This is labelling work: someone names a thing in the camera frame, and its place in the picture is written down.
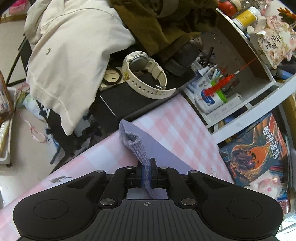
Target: pikachu sticker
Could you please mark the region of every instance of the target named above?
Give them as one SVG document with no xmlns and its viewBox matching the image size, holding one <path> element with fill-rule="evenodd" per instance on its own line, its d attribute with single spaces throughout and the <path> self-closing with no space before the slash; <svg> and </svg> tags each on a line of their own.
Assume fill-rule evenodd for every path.
<svg viewBox="0 0 296 241">
<path fill-rule="evenodd" d="M 125 78 L 125 80 L 128 80 L 128 79 L 129 79 L 128 72 L 124 72 L 123 74 L 124 74 L 124 78 Z"/>
</svg>

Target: gray towel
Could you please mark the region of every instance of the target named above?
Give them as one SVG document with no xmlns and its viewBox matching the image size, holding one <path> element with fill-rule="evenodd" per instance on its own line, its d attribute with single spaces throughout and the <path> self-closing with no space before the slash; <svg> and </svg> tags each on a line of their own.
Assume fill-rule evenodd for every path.
<svg viewBox="0 0 296 241">
<path fill-rule="evenodd" d="M 123 144 L 141 162 L 144 169 L 142 177 L 144 187 L 152 199 L 164 199 L 167 198 L 167 195 L 165 190 L 150 186 L 150 158 L 155 158 L 158 167 L 172 167 L 177 169 L 180 174 L 187 174 L 192 170 L 190 166 L 163 147 L 152 136 L 126 120 L 121 120 L 119 123 L 119 136 Z"/>
</svg>

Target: pink plaid fabric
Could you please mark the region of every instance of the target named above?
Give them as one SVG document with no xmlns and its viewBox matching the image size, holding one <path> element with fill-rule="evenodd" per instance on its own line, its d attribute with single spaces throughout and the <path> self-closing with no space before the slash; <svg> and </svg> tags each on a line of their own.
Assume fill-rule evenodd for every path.
<svg viewBox="0 0 296 241">
<path fill-rule="evenodd" d="M 192 169 L 233 182 L 219 155 L 218 146 L 214 144 L 205 125 L 182 95 L 177 95 L 133 123 L 149 133 Z M 1 210 L 0 240 L 15 241 L 20 237 L 12 220 L 12 212 L 15 205 L 23 198 L 98 169 L 105 170 L 108 174 L 114 173 L 120 167 L 136 165 L 137 159 L 121 143 L 118 132 L 112 134 Z M 61 180 L 59 183 L 50 182 L 51 179 L 61 176 L 71 178 Z"/>
</svg>

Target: white box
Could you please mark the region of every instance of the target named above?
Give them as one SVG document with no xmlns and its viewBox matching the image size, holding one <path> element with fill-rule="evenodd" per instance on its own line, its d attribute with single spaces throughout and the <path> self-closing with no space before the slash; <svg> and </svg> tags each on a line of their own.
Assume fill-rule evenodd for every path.
<svg viewBox="0 0 296 241">
<path fill-rule="evenodd" d="M 239 105 L 242 101 L 240 100 L 240 95 L 235 93 L 231 97 L 227 99 L 227 102 L 223 105 L 219 106 L 217 109 L 213 110 L 212 112 L 208 113 L 207 117 L 210 121 L 215 121 L 220 116 L 224 115 L 226 112 L 230 111 L 237 105 Z"/>
</svg>

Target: white hoodie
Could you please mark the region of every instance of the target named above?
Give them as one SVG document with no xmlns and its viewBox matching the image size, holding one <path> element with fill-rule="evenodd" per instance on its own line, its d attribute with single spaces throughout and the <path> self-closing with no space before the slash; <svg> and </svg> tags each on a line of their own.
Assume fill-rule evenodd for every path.
<svg viewBox="0 0 296 241">
<path fill-rule="evenodd" d="M 110 54 L 135 43 L 106 0 L 37 0 L 25 36 L 35 44 L 27 72 L 31 95 L 60 115 L 67 135 L 93 103 Z"/>
</svg>

